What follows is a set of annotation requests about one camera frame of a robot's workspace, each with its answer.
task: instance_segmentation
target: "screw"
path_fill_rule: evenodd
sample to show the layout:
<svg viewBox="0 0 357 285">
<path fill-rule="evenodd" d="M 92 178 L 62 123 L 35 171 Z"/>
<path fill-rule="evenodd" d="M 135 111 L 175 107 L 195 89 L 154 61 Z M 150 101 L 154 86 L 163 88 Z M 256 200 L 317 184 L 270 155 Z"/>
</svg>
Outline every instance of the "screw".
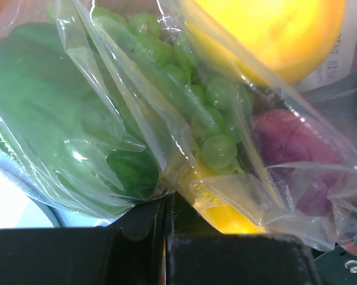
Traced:
<svg viewBox="0 0 357 285">
<path fill-rule="evenodd" d="M 350 260 L 345 263 L 345 267 L 350 270 L 350 273 L 357 273 L 357 261 Z"/>
</svg>

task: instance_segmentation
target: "plastic bag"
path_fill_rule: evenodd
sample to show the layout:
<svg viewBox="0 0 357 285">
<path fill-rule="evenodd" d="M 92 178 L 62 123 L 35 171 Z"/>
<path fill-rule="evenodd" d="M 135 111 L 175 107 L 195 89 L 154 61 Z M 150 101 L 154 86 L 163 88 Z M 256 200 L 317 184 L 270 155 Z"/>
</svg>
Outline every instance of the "plastic bag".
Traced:
<svg viewBox="0 0 357 285">
<path fill-rule="evenodd" d="M 35 2 L 32 13 L 22 10 L 21 0 L 12 4 L 0 17 L 0 36 L 47 9 L 46 1 Z M 341 7 L 325 11 L 336 15 Z M 357 34 L 357 23 L 350 25 L 356 11 L 357 1 L 347 0 L 345 21 L 342 29 L 334 22 L 326 56 L 347 33 Z M 155 15 L 158 24 L 140 13 Z M 352 67 L 344 66 L 344 73 L 336 71 L 335 59 L 325 59 L 318 63 L 325 74 L 312 65 L 292 74 L 273 72 L 246 48 L 247 39 L 229 33 L 193 0 L 56 0 L 49 15 L 101 106 L 118 122 L 117 100 L 125 103 L 141 133 L 132 138 L 143 138 L 160 172 L 210 224 L 223 233 L 292 233 L 320 250 L 338 242 L 357 255 L 356 39 L 350 41 Z M 273 44 L 258 47 L 269 54 Z M 319 48 L 306 46 L 313 54 Z M 304 57 L 301 64 L 306 61 L 317 62 Z M 104 72 L 121 96 L 103 88 Z M 318 83 L 330 72 L 314 89 L 314 78 Z"/>
<path fill-rule="evenodd" d="M 75 11 L 66 6 L 60 38 L 53 4 L 10 1 L 0 14 L 0 173 L 26 172 L 27 194 L 46 204 L 115 218 L 167 188 L 103 61 L 74 30 Z"/>
</svg>

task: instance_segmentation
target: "lemon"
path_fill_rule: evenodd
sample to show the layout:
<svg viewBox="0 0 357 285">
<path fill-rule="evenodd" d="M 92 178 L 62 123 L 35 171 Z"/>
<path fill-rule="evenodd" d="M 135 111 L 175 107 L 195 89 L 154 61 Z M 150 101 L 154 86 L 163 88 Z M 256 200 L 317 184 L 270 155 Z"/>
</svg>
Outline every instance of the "lemon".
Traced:
<svg viewBox="0 0 357 285">
<path fill-rule="evenodd" d="M 204 15 L 197 16 L 202 27 L 222 27 L 266 67 L 295 83 L 330 54 L 340 34 L 345 0 L 184 0 L 184 7 L 192 15 Z M 187 24 L 200 52 L 218 71 L 266 85 L 251 66 L 204 33 L 198 21 Z"/>
<path fill-rule="evenodd" d="M 179 193 L 191 203 L 200 215 L 214 228 L 225 234 L 263 233 L 264 228 L 256 226 L 221 197 L 215 195 L 201 183 L 202 178 L 216 176 L 200 160 L 187 169 L 179 178 Z"/>
</svg>

